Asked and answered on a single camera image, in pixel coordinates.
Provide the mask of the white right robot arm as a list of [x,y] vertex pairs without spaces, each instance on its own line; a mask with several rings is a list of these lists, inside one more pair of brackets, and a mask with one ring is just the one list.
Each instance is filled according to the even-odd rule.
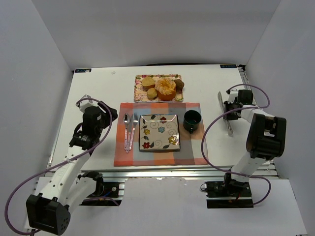
[[254,105],[251,90],[241,89],[227,93],[229,94],[228,100],[223,102],[220,98],[219,101],[228,135],[233,135],[230,124],[232,120],[242,118],[251,124],[246,140],[247,152],[231,168],[231,173],[224,175],[225,188],[242,190],[246,187],[250,176],[262,164],[282,156],[287,121],[285,118],[270,115]]

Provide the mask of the small yellow muffin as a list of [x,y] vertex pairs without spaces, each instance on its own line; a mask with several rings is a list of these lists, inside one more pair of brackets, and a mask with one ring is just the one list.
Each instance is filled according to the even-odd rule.
[[158,92],[155,88],[150,88],[147,90],[147,98],[149,100],[154,100],[158,95]]

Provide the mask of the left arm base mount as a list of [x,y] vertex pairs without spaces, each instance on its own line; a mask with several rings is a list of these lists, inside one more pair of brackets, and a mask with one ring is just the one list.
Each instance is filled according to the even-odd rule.
[[95,191],[81,203],[82,206],[117,207],[121,204],[125,188],[123,182],[107,181],[103,178],[101,173],[87,172],[79,174],[76,183],[78,183],[82,177],[96,178]]

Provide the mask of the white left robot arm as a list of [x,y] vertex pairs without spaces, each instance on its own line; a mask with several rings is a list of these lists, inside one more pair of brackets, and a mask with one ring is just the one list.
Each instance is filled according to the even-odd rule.
[[91,157],[105,128],[117,117],[117,110],[102,102],[81,102],[82,122],[74,129],[65,157],[50,181],[36,195],[26,201],[29,226],[62,235],[70,222],[71,214],[88,197],[99,197],[104,191],[103,177],[96,171],[79,174]]

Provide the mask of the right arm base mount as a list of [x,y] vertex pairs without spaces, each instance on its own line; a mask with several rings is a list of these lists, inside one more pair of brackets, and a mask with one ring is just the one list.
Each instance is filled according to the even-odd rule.
[[207,181],[200,185],[206,193],[208,209],[253,208],[252,192],[248,182],[244,187],[227,185],[223,181]]

